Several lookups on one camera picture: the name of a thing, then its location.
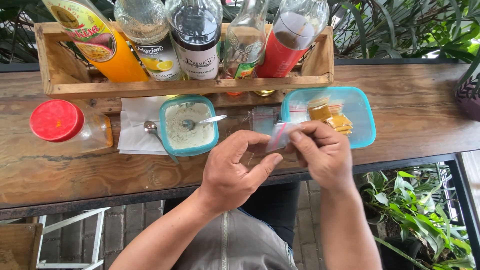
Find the wooden box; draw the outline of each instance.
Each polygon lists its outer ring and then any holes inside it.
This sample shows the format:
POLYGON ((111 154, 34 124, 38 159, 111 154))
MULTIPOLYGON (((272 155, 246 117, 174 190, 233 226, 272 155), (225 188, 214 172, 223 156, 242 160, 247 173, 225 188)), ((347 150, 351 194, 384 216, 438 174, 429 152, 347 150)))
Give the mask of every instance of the wooden box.
MULTIPOLYGON (((112 22, 123 36, 116 22, 112 22)), ((228 24, 222 25, 222 40, 228 24)), ((265 25, 268 33, 271 25, 265 25)), ((247 80, 191 80, 110 83, 95 68, 88 68, 59 42, 71 41, 58 23, 35 24, 38 59, 45 94, 51 98, 126 98, 175 94, 242 92, 327 86, 333 83, 333 34, 328 26, 316 39, 302 64, 285 78, 247 80)))

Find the orange bottle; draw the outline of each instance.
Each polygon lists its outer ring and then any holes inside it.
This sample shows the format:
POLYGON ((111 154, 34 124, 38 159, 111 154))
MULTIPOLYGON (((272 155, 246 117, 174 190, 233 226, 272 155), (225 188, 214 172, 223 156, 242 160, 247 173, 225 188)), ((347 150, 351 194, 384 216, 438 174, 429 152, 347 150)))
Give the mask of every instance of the orange bottle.
POLYGON ((89 0, 42 0, 82 54, 111 82, 148 81, 125 39, 89 0))

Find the man's left hand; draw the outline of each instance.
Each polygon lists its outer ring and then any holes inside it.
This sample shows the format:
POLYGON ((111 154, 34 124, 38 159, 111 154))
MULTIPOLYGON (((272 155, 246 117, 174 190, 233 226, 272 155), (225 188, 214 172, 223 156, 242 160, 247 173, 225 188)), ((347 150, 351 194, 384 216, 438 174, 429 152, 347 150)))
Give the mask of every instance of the man's left hand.
POLYGON ((268 135, 239 130, 210 151, 198 188, 203 210, 220 214, 247 201, 283 157, 270 154, 250 171, 239 163, 240 158, 247 149, 265 145, 269 140, 268 135))

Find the red lid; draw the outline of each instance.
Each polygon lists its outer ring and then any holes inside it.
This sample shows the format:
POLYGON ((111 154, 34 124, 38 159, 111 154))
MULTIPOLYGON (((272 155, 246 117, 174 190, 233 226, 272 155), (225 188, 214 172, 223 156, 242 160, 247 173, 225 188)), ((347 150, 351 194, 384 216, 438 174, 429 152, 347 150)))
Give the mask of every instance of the red lid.
POLYGON ((30 129, 40 139, 59 143, 75 137, 84 121, 84 114, 77 105, 53 99, 43 102, 32 112, 30 129))

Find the spoon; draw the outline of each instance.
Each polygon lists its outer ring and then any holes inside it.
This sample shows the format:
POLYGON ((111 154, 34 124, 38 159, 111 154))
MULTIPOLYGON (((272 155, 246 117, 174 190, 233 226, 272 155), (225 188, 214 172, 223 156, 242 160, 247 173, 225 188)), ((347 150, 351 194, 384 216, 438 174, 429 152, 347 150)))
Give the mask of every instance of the spoon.
MULTIPOLYGON (((162 139, 158 136, 158 130, 156 124, 153 121, 145 121, 144 129, 147 133, 155 135, 155 137, 160 141, 160 144, 163 146, 162 139)), ((165 152, 173 159, 176 164, 179 164, 179 160, 174 155, 170 154, 166 149, 165 152)))
POLYGON ((207 118, 205 120, 201 120, 199 122, 194 122, 193 120, 187 119, 187 120, 183 120, 181 125, 188 130, 192 130, 197 124, 216 122, 218 120, 224 119, 225 117, 227 117, 227 116, 226 115, 218 115, 218 116, 207 118))

